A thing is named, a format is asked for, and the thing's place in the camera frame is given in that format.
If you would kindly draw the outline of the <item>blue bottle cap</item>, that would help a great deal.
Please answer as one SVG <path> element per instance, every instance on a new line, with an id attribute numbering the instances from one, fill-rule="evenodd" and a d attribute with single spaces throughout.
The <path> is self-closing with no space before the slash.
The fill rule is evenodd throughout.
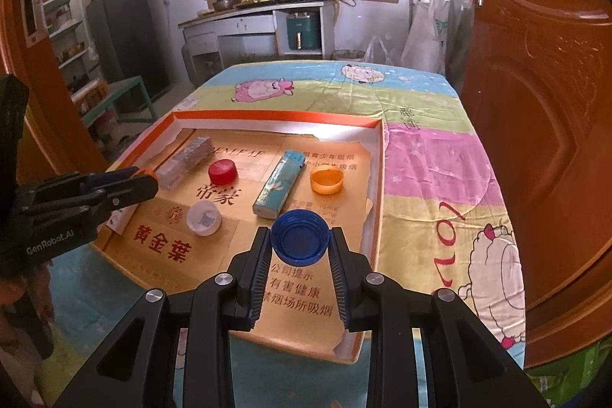
<path id="1" fill-rule="evenodd" d="M 284 263 L 294 267 L 311 266 L 322 259 L 331 232 L 317 213 L 293 209 L 280 215 L 271 227 L 271 244 Z"/>

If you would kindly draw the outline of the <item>white bottle cap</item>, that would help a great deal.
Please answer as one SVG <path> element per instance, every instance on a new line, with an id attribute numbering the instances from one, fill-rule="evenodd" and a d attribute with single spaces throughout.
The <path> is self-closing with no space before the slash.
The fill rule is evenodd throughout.
<path id="1" fill-rule="evenodd" d="M 201 200 L 188 210 L 186 223 L 195 234 L 207 237 L 219 230 L 222 215 L 213 202 Z"/>

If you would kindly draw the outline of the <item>orange bottle cap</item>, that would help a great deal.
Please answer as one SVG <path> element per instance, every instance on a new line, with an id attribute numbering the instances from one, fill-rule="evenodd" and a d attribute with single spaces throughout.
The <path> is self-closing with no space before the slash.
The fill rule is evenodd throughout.
<path id="1" fill-rule="evenodd" d="M 334 165 L 320 165 L 310 173 L 311 189 L 322 196 L 332 196 L 343 189 L 343 171 Z"/>

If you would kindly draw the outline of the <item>red bottle cap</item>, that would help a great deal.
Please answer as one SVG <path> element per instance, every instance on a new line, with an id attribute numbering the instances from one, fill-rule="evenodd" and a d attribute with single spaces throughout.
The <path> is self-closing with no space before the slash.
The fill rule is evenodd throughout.
<path id="1" fill-rule="evenodd" d="M 222 186 L 233 183 L 238 178 L 238 168 L 231 159 L 213 161 L 207 169 L 208 177 L 214 185 Z"/>

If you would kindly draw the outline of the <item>white pink small box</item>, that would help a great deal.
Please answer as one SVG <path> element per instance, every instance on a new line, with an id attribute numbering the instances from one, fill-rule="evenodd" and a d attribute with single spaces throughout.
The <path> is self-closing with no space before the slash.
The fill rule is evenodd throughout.
<path id="1" fill-rule="evenodd" d="M 138 205 L 127 206 L 118 210 L 114 210 L 111 213 L 108 221 L 106 222 L 107 227 L 118 235 L 121 235 L 127 225 L 131 221 Z"/>

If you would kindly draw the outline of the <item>teal lighter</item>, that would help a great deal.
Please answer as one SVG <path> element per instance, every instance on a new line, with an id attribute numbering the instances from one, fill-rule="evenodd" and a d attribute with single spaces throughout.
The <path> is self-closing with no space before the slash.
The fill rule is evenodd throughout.
<path id="1" fill-rule="evenodd" d="M 306 156 L 299 151 L 286 150 L 281 155 L 252 205 L 254 215 L 265 219 L 278 218 L 305 163 Z"/>

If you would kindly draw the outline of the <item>orange cardboard box tray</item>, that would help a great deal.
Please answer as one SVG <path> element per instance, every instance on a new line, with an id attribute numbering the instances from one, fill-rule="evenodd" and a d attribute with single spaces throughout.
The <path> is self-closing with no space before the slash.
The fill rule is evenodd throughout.
<path id="1" fill-rule="evenodd" d="M 201 136 L 211 138 L 215 158 L 234 161 L 239 176 L 233 183 L 214 185 L 207 163 L 201 163 L 173 190 L 160 190 L 140 204 L 121 235 L 106 226 L 95 241 L 95 250 L 134 283 L 176 294 L 225 270 L 265 225 L 252 205 L 286 150 L 302 152 L 308 170 L 334 165 L 344 179 L 339 193 L 322 196 L 311 189 L 309 171 L 303 171 L 285 208 L 317 213 L 342 229 L 352 250 L 376 262 L 384 178 L 378 119 L 315 112 L 174 111 L 147 129 L 117 165 L 156 173 L 172 154 Z M 222 215 L 219 230 L 207 237 L 186 223 L 188 210 L 201 200 L 213 202 Z"/>

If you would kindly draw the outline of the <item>clear plastic rectangular block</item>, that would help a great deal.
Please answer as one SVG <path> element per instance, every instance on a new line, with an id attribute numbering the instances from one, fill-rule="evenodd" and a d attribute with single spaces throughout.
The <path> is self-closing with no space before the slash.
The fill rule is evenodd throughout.
<path id="1" fill-rule="evenodd" d="M 197 165 L 214 153 L 210 137 L 191 139 L 181 150 L 172 154 L 156 169 L 161 190 L 173 190 Z"/>

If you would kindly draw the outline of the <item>colourful cartoon tablecloth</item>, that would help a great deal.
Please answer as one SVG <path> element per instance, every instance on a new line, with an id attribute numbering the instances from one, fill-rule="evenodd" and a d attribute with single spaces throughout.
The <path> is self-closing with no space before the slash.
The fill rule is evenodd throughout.
<path id="1" fill-rule="evenodd" d="M 453 290 L 513 359 L 523 360 L 525 292 L 513 227 L 488 155 L 445 78 L 337 61 L 240 64 L 172 112 L 236 110 L 378 119 L 384 178 L 373 269 L 417 292 Z M 51 268 L 55 350 L 38 379 L 47 403 L 150 289 L 94 245 L 57 257 Z"/>

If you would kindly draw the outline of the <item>dark refrigerator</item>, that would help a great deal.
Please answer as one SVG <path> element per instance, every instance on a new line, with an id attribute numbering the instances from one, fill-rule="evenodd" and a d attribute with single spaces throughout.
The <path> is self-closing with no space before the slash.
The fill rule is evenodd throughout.
<path id="1" fill-rule="evenodd" d="M 152 101 L 168 90 L 148 0 L 91 0 L 86 19 L 107 82 L 140 76 Z"/>

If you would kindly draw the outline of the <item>metal storage shelf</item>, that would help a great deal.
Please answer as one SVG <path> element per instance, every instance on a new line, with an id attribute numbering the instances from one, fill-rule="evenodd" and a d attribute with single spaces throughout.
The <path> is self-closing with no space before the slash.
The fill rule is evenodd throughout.
<path id="1" fill-rule="evenodd" d="M 45 22 L 64 86 L 80 116 L 107 93 L 82 0 L 42 0 Z"/>

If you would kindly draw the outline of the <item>white kitchen counter cabinet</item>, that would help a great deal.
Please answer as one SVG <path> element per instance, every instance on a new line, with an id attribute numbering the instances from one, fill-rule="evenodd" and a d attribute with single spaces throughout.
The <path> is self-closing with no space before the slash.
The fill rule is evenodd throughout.
<path id="1" fill-rule="evenodd" d="M 211 13 L 179 25 L 189 76 L 207 81 L 229 66 L 295 59 L 329 59 L 335 51 L 333 1 L 269 4 Z M 315 42 L 306 47 L 287 21 L 314 19 Z"/>

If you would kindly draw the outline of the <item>white plastic sack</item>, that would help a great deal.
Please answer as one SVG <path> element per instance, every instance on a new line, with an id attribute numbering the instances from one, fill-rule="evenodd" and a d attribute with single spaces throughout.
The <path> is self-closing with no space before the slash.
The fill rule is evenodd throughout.
<path id="1" fill-rule="evenodd" d="M 443 75 L 449 28 L 449 0 L 417 2 L 400 56 L 403 67 Z"/>

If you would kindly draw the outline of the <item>teal air fryer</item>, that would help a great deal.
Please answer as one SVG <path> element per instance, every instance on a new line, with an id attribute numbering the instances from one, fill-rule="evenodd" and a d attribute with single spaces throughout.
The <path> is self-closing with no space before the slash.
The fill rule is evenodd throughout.
<path id="1" fill-rule="evenodd" d="M 286 18 L 288 46 L 293 51 L 321 48 L 321 24 L 313 11 L 292 12 Z"/>

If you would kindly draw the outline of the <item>brown wooden door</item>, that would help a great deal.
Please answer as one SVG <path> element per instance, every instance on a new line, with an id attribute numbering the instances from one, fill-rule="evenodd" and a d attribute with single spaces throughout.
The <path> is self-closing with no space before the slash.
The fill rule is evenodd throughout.
<path id="1" fill-rule="evenodd" d="M 513 225 L 526 362 L 611 331 L 611 1 L 476 0 L 464 107 Z"/>

